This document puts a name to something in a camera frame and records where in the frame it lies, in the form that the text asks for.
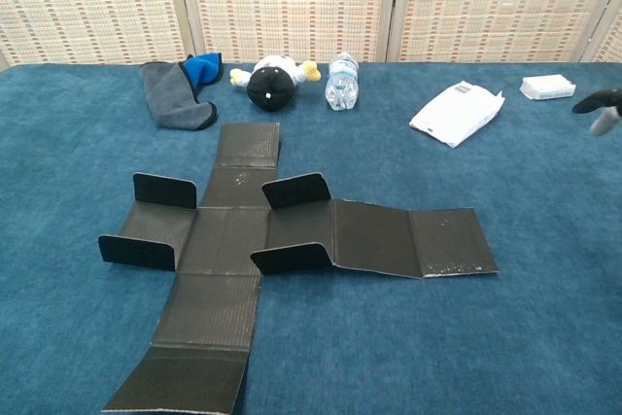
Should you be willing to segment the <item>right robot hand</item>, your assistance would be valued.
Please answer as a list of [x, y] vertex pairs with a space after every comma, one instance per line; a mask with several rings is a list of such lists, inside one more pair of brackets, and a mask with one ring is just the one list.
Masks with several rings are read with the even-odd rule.
[[601, 109], [590, 126], [593, 136], [604, 136], [621, 122], [621, 89], [601, 89], [580, 100], [572, 107], [575, 114], [588, 114]]

